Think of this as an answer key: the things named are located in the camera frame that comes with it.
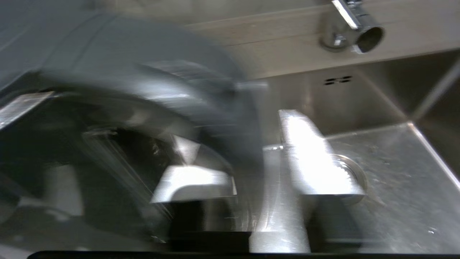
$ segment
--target sink basin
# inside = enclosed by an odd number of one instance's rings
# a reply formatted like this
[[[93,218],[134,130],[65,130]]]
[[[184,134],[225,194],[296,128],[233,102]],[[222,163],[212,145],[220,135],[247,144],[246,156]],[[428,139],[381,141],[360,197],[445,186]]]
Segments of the sink basin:
[[[267,146],[281,143],[277,111],[295,109],[336,155],[362,169],[366,196],[349,207],[365,240],[359,252],[460,253],[460,81],[414,118],[457,57],[453,51],[267,78],[260,104]]]

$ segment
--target chrome faucet spout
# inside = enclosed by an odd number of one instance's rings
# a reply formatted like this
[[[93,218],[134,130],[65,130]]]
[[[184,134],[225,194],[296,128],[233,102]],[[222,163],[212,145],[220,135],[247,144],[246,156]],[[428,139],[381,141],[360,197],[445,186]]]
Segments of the chrome faucet spout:
[[[321,46],[340,52],[351,46],[357,53],[374,49],[384,36],[384,29],[362,7],[361,1],[332,0],[335,11],[329,14]]]

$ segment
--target sink overflow slot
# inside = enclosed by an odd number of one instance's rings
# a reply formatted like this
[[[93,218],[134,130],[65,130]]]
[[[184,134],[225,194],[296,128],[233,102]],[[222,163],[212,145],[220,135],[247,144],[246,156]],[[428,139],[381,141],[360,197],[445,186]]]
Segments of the sink overflow slot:
[[[331,85],[336,83],[346,83],[351,82],[352,76],[338,77],[338,78],[328,78],[324,80],[324,85]]]

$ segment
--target countertop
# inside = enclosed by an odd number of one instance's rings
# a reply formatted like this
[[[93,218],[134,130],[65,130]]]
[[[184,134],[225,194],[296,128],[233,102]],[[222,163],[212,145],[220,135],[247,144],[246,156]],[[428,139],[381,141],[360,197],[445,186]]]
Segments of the countertop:
[[[367,54],[319,47],[322,21],[332,5],[186,27],[225,46],[251,79],[460,48],[459,0],[367,0],[363,7],[385,28],[381,44]]]

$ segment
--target sink drain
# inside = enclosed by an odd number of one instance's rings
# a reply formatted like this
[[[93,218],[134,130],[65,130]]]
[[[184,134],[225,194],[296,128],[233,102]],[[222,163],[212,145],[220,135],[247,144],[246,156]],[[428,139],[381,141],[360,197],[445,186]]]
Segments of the sink drain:
[[[364,193],[367,191],[367,180],[364,175],[364,171],[355,163],[353,160],[346,156],[342,155],[332,155],[335,165],[346,171],[350,178],[355,179],[355,181],[361,186]],[[347,204],[356,204],[364,198],[364,195],[349,195],[343,198],[344,202]]]

